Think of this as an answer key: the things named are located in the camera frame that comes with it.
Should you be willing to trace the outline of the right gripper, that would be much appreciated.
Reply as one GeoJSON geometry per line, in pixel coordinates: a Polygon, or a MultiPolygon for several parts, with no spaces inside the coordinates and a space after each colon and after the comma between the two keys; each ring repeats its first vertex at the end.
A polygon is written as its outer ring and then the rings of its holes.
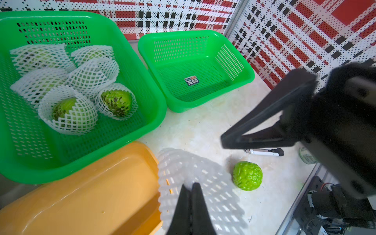
{"type": "Polygon", "coordinates": [[[348,63],[333,69],[326,86],[312,98],[315,88],[316,75],[290,71],[221,135],[222,147],[294,146],[307,125],[302,143],[342,187],[357,199],[375,195],[376,68],[348,63]]]}

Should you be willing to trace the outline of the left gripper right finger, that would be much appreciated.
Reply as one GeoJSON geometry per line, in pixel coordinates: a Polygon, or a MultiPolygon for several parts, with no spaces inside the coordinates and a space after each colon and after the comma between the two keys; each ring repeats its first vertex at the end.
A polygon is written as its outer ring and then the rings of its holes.
{"type": "Polygon", "coordinates": [[[216,235],[199,183],[193,184],[191,209],[192,235],[216,235]]]}

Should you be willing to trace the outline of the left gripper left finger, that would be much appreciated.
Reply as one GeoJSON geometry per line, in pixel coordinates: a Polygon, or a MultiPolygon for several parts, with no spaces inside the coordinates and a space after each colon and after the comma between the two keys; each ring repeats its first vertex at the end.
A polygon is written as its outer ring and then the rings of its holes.
{"type": "Polygon", "coordinates": [[[193,235],[193,189],[182,185],[167,235],[193,235]]]}

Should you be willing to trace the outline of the white foam net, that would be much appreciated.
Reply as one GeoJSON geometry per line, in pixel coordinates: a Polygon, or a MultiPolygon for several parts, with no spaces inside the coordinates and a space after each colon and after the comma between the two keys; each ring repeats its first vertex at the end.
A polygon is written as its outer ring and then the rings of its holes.
{"type": "Polygon", "coordinates": [[[247,228],[226,170],[181,149],[158,154],[159,211],[168,235],[243,235],[247,228]]]}
{"type": "Polygon", "coordinates": [[[94,58],[69,73],[67,84],[89,99],[113,84],[119,74],[119,65],[110,58],[94,58]]]}
{"type": "Polygon", "coordinates": [[[44,68],[72,72],[76,66],[68,56],[65,46],[65,44],[22,46],[10,51],[11,60],[20,75],[44,68]]]}
{"type": "Polygon", "coordinates": [[[99,112],[115,120],[128,120],[138,110],[135,95],[120,83],[112,83],[95,96],[99,112]]]}
{"type": "Polygon", "coordinates": [[[66,85],[68,73],[63,69],[44,68],[26,73],[10,89],[37,109],[42,98],[53,88],[66,85]]]}
{"type": "Polygon", "coordinates": [[[45,124],[66,135],[89,133],[98,122],[94,103],[68,85],[51,89],[40,101],[37,111],[45,124]]]}
{"type": "Polygon", "coordinates": [[[83,47],[72,52],[70,56],[78,66],[96,58],[115,58],[113,48],[104,45],[83,47]]]}

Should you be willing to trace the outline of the black pen tool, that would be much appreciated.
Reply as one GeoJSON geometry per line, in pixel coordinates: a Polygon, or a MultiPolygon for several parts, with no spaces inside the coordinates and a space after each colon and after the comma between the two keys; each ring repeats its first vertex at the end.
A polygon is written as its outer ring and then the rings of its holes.
{"type": "Polygon", "coordinates": [[[253,154],[253,155],[261,155],[261,156],[282,157],[285,155],[285,152],[281,148],[245,149],[244,152],[253,154]]]}

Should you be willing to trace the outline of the yellow plastic bowl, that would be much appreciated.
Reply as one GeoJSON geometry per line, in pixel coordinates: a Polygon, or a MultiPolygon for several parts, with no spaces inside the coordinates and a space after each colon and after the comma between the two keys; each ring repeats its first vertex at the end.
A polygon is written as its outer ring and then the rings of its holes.
{"type": "Polygon", "coordinates": [[[1,209],[1,234],[152,235],[162,226],[157,165],[133,142],[1,209]]]}

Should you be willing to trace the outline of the green basket with fruit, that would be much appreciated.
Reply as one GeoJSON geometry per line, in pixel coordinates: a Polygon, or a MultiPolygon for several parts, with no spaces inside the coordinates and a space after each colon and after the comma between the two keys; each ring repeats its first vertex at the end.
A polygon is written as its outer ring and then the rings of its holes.
{"type": "Polygon", "coordinates": [[[175,113],[198,107],[255,78],[236,47],[213,30],[147,34],[139,40],[138,50],[175,113]]]}

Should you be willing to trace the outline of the empty green plastic basket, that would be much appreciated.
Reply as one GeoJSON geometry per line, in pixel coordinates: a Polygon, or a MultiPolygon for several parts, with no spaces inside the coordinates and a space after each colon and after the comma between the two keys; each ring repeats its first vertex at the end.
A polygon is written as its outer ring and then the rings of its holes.
{"type": "Polygon", "coordinates": [[[158,127],[166,102],[117,25],[89,12],[1,13],[1,175],[60,180],[158,127]]]}

